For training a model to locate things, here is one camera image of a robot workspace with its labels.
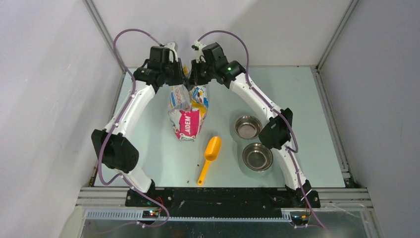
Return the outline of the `yellow plastic scoop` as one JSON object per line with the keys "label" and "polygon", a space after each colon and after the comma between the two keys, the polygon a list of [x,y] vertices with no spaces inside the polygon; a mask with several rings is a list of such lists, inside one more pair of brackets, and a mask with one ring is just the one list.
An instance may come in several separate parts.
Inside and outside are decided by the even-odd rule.
{"label": "yellow plastic scoop", "polygon": [[219,136],[212,137],[208,142],[204,152],[205,162],[199,174],[197,185],[201,186],[204,184],[211,163],[218,158],[221,149],[221,144],[222,140]]}

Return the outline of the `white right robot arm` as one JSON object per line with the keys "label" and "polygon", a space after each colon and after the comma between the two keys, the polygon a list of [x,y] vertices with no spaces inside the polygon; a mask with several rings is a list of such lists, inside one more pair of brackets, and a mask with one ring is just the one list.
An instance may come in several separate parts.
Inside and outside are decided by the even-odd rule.
{"label": "white right robot arm", "polygon": [[263,126],[259,141],[272,151],[282,169],[285,185],[291,189],[289,203],[294,207],[303,206],[312,186],[292,154],[291,142],[295,138],[291,127],[292,111],[282,109],[270,100],[240,63],[228,61],[220,44],[204,45],[195,41],[192,48],[197,51],[197,58],[192,61],[190,84],[204,85],[216,80],[250,106]]}

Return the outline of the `colourful pet food bag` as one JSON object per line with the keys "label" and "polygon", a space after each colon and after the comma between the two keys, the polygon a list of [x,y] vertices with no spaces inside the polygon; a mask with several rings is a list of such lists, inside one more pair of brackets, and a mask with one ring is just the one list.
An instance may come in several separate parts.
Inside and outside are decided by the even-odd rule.
{"label": "colourful pet food bag", "polygon": [[180,141],[194,141],[201,132],[207,116],[209,100],[207,86],[184,85],[170,87],[168,115],[175,136]]}

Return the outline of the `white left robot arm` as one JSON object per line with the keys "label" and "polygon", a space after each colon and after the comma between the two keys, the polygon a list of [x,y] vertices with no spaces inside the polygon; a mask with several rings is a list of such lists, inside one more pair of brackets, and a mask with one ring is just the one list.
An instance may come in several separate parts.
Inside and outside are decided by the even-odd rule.
{"label": "white left robot arm", "polygon": [[129,72],[132,86],[124,103],[104,129],[95,129],[91,139],[98,157],[98,173],[102,165],[117,171],[132,190],[139,191],[137,199],[144,206],[152,206],[157,194],[150,189],[153,181],[138,164],[140,153],[131,143],[135,126],[159,88],[177,86],[186,82],[182,63],[177,56],[176,44],[153,46],[145,66]]}

